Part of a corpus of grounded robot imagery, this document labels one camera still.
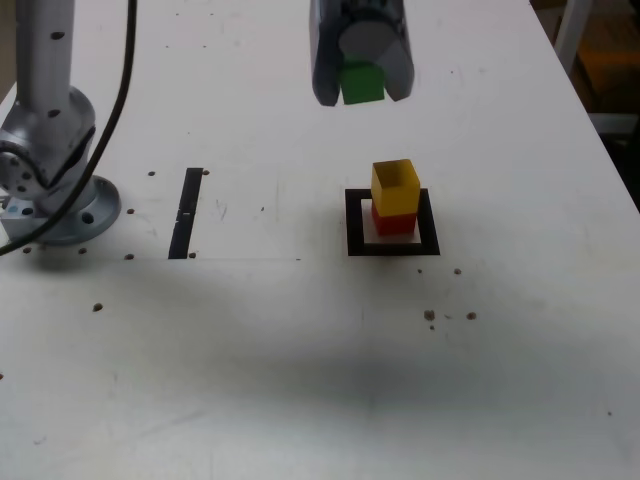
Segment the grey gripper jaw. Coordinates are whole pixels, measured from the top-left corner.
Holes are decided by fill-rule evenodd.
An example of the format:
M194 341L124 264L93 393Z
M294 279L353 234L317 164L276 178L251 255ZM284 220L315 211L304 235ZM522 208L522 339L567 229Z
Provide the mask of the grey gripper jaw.
M394 101L410 96L415 68L403 1L343 1L347 27L339 38L345 56L382 70L384 89Z
M340 95L343 53L339 38L345 28L342 2L312 0L309 10L312 89L322 106L335 106Z

